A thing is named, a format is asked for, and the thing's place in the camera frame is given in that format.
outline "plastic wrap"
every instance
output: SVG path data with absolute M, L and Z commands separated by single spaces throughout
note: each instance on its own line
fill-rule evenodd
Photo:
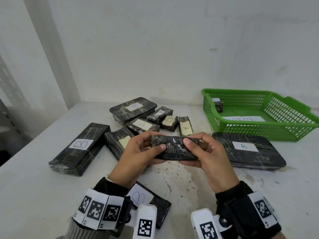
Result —
M 185 137 L 155 135 L 151 137 L 152 147 L 166 144 L 166 150 L 160 153 L 156 158 L 164 160 L 197 160 L 198 158 L 190 152 L 183 144 Z M 196 138 L 188 138 L 199 145 Z
M 173 110 L 170 108 L 167 108 L 165 106 L 161 106 L 156 111 L 154 111 L 152 114 L 147 116 L 147 120 L 149 120 L 152 123 L 155 123 L 157 125 L 160 125 L 160 122 L 166 117 L 173 115 Z
M 224 145 L 234 167 L 276 170 L 286 166 L 286 161 L 265 137 L 222 132 L 215 132 L 212 137 Z
M 161 121 L 161 128 L 167 129 L 169 131 L 175 132 L 178 126 L 177 116 L 166 116 L 163 121 Z
M 224 109 L 224 102 L 223 101 L 214 101 L 215 109 L 218 113 L 222 113 Z
M 188 117 L 178 117 L 178 126 L 181 136 L 189 136 L 194 134 L 192 125 Z
M 139 186 L 141 186 L 142 188 L 144 188 L 145 190 L 147 190 L 154 196 L 150 202 L 150 205 L 155 205 L 157 207 L 156 228 L 160 229 L 172 203 L 163 199 L 162 197 L 159 197 L 157 194 L 155 194 L 150 189 L 146 188 L 140 182 L 137 181 L 136 184 L 138 184 Z
M 159 132 L 160 131 L 160 126 L 153 124 L 147 120 L 141 119 L 141 118 L 135 118 L 134 120 L 126 123 L 126 127 L 128 129 L 130 129 L 130 131 L 134 134 L 134 135 L 138 135 L 142 132 L 145 131 L 155 131 L 155 132 Z
M 50 168 L 59 173 L 82 176 L 104 146 L 106 131 L 111 131 L 109 125 L 91 123 L 49 162 Z
M 138 97 L 134 100 L 124 102 L 123 104 L 113 106 L 110 108 L 114 120 L 122 126 L 131 120 L 139 117 L 146 119 L 146 117 L 155 111 L 157 104 L 147 100 L 143 97 Z
M 113 153 L 116 160 L 120 160 L 127 142 L 134 134 L 127 128 L 123 127 L 115 132 L 105 133 L 105 144 Z

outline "mesh basket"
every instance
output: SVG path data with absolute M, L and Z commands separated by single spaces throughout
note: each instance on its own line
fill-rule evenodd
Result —
M 203 109 L 214 132 L 244 133 L 266 137 L 271 141 L 297 142 L 314 128 L 319 117 L 310 107 L 293 99 L 263 90 L 203 89 Z M 218 113 L 212 98 L 224 102 Z M 233 121 L 222 117 L 260 116 L 265 121 Z

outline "hand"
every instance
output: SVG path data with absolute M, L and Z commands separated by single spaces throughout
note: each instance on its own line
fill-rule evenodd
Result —
M 108 179 L 125 188 L 131 188 L 147 165 L 165 162 L 165 160 L 154 158 L 166 149 L 165 144 L 150 149 L 145 148 L 151 146 L 152 135 L 164 134 L 146 131 L 132 137 L 126 145 L 119 162 L 108 176 Z
M 187 138 L 183 139 L 185 146 L 199 160 L 180 161 L 181 164 L 202 168 L 209 186 L 215 193 L 226 191 L 239 184 L 239 179 L 230 165 L 225 148 L 221 143 L 205 132 L 189 137 L 203 141 L 200 141 L 200 145 L 198 146 Z

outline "white table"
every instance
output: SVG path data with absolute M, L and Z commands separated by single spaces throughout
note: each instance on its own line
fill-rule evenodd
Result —
M 117 160 L 104 147 L 82 177 L 53 172 L 48 162 L 91 122 L 108 124 L 112 131 L 121 128 L 109 112 L 114 105 L 80 102 L 0 167 L 1 239 L 54 239 L 66 233 L 86 190 L 107 176 Z M 212 133 L 202 107 L 166 106 L 174 115 L 189 116 L 194 132 Z M 273 142 L 287 161 L 281 171 L 235 169 L 240 180 L 268 198 L 290 239 L 319 237 L 318 138 L 316 129 L 297 143 Z M 194 239 L 190 213 L 216 210 L 214 193 L 200 169 L 169 161 L 147 169 L 139 182 L 172 203 L 156 238 Z M 130 233 L 126 227 L 121 238 L 130 238 Z

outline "left hand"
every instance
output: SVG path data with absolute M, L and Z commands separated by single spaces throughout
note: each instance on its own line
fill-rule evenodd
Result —
M 146 131 L 132 137 L 108 179 L 125 188 L 131 188 L 147 165 L 165 162 L 165 160 L 154 158 L 166 149 L 165 144 L 145 149 L 145 147 L 151 146 L 151 136 L 153 135 L 164 134 Z

